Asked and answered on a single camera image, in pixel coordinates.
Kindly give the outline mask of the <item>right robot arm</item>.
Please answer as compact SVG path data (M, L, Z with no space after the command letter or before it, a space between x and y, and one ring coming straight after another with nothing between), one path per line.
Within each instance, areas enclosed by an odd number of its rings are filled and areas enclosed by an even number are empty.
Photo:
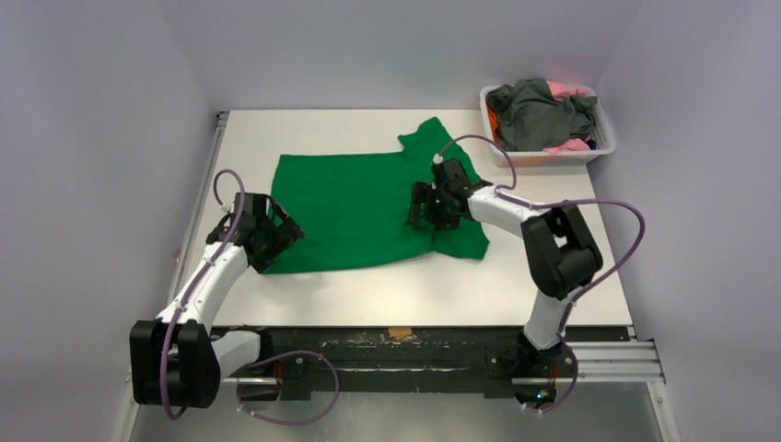
M576 296L603 265L583 215L572 204L536 204L509 194L506 185L471 180L455 158L436 158L431 171L432 181L412 187L410 224L447 230L471 220L522 240L538 292L519 336L517 364L528 374L542 373L564 346Z

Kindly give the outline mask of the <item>orange t shirt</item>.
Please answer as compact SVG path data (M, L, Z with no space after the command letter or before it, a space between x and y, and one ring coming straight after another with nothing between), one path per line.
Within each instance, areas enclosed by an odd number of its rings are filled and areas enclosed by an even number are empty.
M490 134L494 140L495 143L499 144L499 135L498 135L498 123L496 120L496 116L494 111L490 107L486 107L486 114L488 116L489 126L490 126Z

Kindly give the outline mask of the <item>white laundry basket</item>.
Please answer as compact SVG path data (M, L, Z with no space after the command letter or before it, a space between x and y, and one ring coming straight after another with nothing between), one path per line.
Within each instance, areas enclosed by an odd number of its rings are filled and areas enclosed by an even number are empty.
M585 141L586 150L566 150L561 153L510 151L507 160L499 148L492 147L495 163L500 167L508 167L510 164L516 167L574 166L585 165L598 157L609 155L615 150L613 130L599 102L595 107L595 120L596 127Z

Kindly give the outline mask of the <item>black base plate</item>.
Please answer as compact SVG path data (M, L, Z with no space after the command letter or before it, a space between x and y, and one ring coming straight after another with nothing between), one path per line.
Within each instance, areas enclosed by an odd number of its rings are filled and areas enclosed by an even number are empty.
M189 322L165 349L165 328L141 323L130 334L134 397L206 408L234 378L249 401L305 401L315 391L480 393L486 399L551 403L558 382L589 361L628 354L626 330L575 327L575 340L535 349L520 327L213 327Z

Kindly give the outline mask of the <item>pink t shirt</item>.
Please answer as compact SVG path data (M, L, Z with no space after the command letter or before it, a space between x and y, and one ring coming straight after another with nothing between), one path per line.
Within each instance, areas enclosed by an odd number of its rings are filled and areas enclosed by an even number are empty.
M568 86L564 83L558 83L550 80L547 80L546 84L550 89L554 99L559 102L563 102L565 98L571 96L586 97L589 94L583 87ZM561 145L546 147L543 149L543 151L547 152L548 154L559 155L565 152L590 151L591 149L592 142L590 141L590 136L588 135L586 137L573 136Z

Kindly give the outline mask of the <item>left side aluminium rail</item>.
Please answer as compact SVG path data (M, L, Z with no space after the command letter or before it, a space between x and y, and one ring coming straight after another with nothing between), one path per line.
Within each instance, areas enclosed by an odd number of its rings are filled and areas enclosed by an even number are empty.
M215 171L224 133L227 129L229 114L229 110L222 110L216 114L216 125L212 132L203 171L197 181L197 193L195 194L191 215L184 232L179 252L175 257L174 273L169 284L169 292L163 309L166 309L176 298L176 295L178 295L186 286L192 271L192 260L198 261L203 255L204 246L202 245L202 241L198 240L198 229L204 213L204 207L211 194L213 173Z

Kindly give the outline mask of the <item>grey t shirt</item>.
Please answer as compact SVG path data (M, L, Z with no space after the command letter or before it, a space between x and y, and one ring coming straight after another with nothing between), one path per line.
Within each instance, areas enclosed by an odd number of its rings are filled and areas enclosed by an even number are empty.
M573 136L591 136L598 98L571 96L556 101L545 79L530 78L486 93L484 102L496 116L499 145L506 151L543 151Z

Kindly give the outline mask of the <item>brown tape piece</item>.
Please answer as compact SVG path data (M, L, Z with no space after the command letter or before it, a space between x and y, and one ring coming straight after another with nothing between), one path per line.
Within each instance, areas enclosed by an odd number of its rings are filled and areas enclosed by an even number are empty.
M411 339L414 331L411 327L389 327L388 335L393 341L403 341Z

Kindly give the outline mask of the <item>green t shirt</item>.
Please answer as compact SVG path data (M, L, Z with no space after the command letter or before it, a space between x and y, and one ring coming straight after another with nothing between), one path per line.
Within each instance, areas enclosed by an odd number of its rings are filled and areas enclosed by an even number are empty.
M437 230L407 222L413 185L432 180L433 156L451 139L433 117L399 135L398 152L280 156L271 195L304 237L281 254L270 273L360 269L430 252L481 260L489 239L480 223L463 220L455 229Z

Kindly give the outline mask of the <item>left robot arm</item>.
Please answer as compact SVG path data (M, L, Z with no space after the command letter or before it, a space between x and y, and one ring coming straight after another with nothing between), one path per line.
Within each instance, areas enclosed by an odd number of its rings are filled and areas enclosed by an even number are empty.
M269 270L304 232L267 194L237 194L234 203L207 235L185 287L154 319L130 330L133 394L140 404L207 408L224 378L241 368L261 377L274 367L274 351L258 332L213 339L211 331L238 279L249 269Z

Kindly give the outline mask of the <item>aluminium frame rail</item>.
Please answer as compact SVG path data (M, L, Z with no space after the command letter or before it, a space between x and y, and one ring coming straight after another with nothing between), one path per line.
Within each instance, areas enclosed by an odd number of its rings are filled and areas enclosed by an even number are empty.
M680 439L651 341L637 341L627 331L578 329L556 357L518 366L519 336L510 328L422 328L411 339L393 341L378 328L273 329L261 349L265 363L239 369L222 385L234 386L244 404L304 401L325 391L334 398L348 392L480 393L548 413L582 384L641 384L662 438Z

